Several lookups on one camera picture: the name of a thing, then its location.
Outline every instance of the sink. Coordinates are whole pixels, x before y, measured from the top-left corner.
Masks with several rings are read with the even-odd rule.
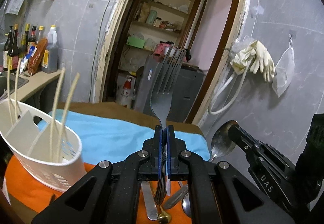
[[[15,90],[15,74],[10,74],[10,94]],[[28,83],[29,80],[18,77],[18,89]],[[0,74],[0,99],[7,98],[7,96],[2,97],[4,91],[7,90],[7,73]]]

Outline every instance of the utensil holder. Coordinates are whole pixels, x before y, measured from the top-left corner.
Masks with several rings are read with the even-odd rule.
[[[58,163],[50,161],[50,123],[52,117],[32,106],[18,102],[22,111],[19,119],[11,125],[8,99],[0,102],[0,134],[22,166],[36,180],[57,191],[64,192],[74,185],[86,172],[81,158],[82,143],[79,136],[65,126],[60,143]],[[40,117],[47,125],[39,130],[34,118]],[[53,147],[58,145],[58,132],[62,124],[55,120]]]

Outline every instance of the fork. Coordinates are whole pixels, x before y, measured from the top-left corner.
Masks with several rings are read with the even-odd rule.
[[[169,56],[172,50],[173,45],[169,48],[165,58],[163,59],[162,66],[156,76],[156,80],[154,81],[150,98],[151,109],[154,115],[159,119],[162,128],[158,159],[159,180],[154,197],[154,200],[158,205],[162,204],[166,196],[166,118],[170,111],[172,93],[185,55],[184,50],[176,48],[171,60],[169,61]]]

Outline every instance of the fork tines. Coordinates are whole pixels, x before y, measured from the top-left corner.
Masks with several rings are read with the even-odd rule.
[[[170,93],[173,89],[176,81],[176,77],[180,72],[182,61],[185,55],[185,51],[181,48],[175,47],[175,51],[172,55],[171,60],[169,60],[169,56],[171,51],[173,50],[173,46],[169,48],[161,67],[161,75],[158,76],[158,80],[156,82],[156,86],[154,86],[154,90],[158,93]]]

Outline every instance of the wooden door frame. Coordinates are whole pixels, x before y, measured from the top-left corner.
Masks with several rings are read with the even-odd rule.
[[[200,88],[200,91],[199,91],[199,93],[198,93],[198,95],[196,97],[195,102],[192,105],[192,108],[191,108],[191,110],[190,110],[190,112],[188,114],[188,117],[187,117],[185,123],[192,123],[193,122],[193,120],[194,120],[195,116],[197,115],[198,110],[200,109],[201,104],[202,104],[202,102],[203,102],[203,100],[204,100],[204,98],[205,98],[205,96],[207,94],[207,91],[210,88],[212,80],[213,80],[213,78],[214,78],[214,76],[216,74],[219,63],[221,61],[224,49],[226,48],[226,44],[228,43],[229,36],[230,36],[231,30],[232,30],[232,27],[233,27],[234,19],[235,19],[237,10],[238,10],[239,2],[240,2],[240,0],[232,0],[231,8],[230,8],[228,16],[227,16],[227,20],[226,20],[226,23],[225,23],[223,34],[222,34],[221,39],[219,41],[218,47],[216,49],[213,61],[212,61],[211,65],[210,65],[210,68],[208,70],[206,78],[205,78],[205,80],[204,80],[204,82],[203,82],[203,84],[202,84],[202,86]],[[205,9],[206,3],[207,3],[207,0],[204,1],[202,9]],[[189,47],[188,47],[189,49],[191,48],[191,46],[192,46],[192,44],[194,42],[194,38],[196,37],[201,18],[203,17],[203,12],[204,12],[204,10],[202,10],[200,15],[199,15],[196,27],[194,29],[192,38],[191,38],[190,43],[189,43]]]
[[[131,26],[131,23],[133,21],[133,18],[137,12],[138,5],[140,4],[142,0],[133,0],[133,2],[130,4],[129,11],[127,13],[127,16],[123,16],[125,18],[125,22],[123,24],[119,40],[116,44],[116,50],[114,53],[111,55],[108,69],[107,69],[107,74],[105,78],[105,85],[104,85],[104,92],[103,92],[103,100],[107,101],[108,97],[114,96],[114,85],[117,80],[117,75],[118,75],[118,66],[119,66],[119,61],[122,56],[122,51],[124,48],[124,45],[126,44],[127,40],[127,34],[129,32],[129,28]],[[199,5],[200,5],[201,0],[195,0],[192,9],[188,15],[187,23],[185,27],[182,29],[181,32],[181,38],[179,41],[178,47],[184,48],[184,45],[187,41],[187,38],[190,33],[190,29],[192,28],[193,21],[196,17]]]
[[[108,21],[106,36],[102,44],[102,49],[98,55],[98,64],[96,67],[96,75],[94,84],[92,87],[92,102],[100,102],[103,98],[104,91],[104,80],[107,74],[108,64],[110,62],[110,57],[118,39],[118,29],[121,24],[122,15],[127,7],[129,0],[116,0],[113,11]],[[231,43],[239,37],[240,31],[244,26],[248,9],[249,9],[250,0],[239,0],[238,9],[234,18],[233,27],[230,31],[229,38],[226,43],[226,47],[229,48]],[[194,116],[193,124],[200,124],[203,122],[204,117],[206,116],[206,110],[210,102],[211,96],[219,82],[219,78],[223,70],[227,66],[228,51],[224,50],[221,56],[220,63],[215,72],[214,77],[210,83],[210,86],[205,94],[205,97],[202,100],[202,103],[198,109],[198,112]]]
[[[208,1],[208,0],[204,0],[204,3],[203,3],[203,5],[202,5],[202,8],[201,8],[201,11],[200,11],[200,14],[199,14],[199,17],[198,17],[197,22],[196,22],[196,25],[195,25],[195,29],[194,29],[193,32],[192,32],[192,36],[191,36],[191,39],[190,39],[189,45],[188,45],[188,47],[187,47],[189,51],[190,51],[190,49],[191,49],[191,47],[192,47],[192,44],[193,44],[193,42],[194,42],[194,40],[195,40],[195,37],[196,37],[196,34],[197,34],[197,32],[198,32],[198,28],[199,28],[199,26],[200,26],[200,21],[201,21],[201,19],[202,19],[202,17],[203,17],[203,13],[204,13],[204,11],[205,11],[205,7],[206,7],[206,4],[207,4],[207,1]]]

